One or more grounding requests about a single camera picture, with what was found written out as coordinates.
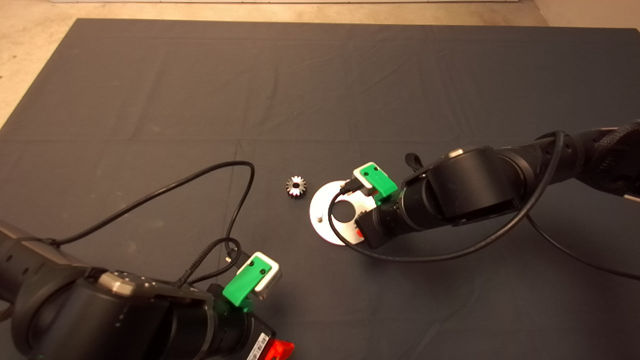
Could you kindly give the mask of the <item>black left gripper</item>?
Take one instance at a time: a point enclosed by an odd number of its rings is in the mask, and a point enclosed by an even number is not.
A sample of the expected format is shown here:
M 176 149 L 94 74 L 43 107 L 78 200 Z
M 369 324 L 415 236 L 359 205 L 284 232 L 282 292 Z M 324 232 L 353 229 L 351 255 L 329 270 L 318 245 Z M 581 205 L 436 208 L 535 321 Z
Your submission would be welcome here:
M 293 342 L 275 339 L 277 333 L 254 312 L 245 312 L 224 295 L 220 284 L 211 284 L 213 335 L 209 358 L 213 360 L 288 360 Z

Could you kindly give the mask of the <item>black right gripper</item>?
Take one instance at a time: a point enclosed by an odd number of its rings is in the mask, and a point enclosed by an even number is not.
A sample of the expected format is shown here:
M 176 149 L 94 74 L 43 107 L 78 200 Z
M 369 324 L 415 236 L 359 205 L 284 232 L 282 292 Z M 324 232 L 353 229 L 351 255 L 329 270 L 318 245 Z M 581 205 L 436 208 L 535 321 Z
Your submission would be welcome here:
M 403 207 L 403 191 L 384 199 L 380 205 L 356 217 L 355 235 L 371 249 L 379 249 L 397 237 L 418 232 Z

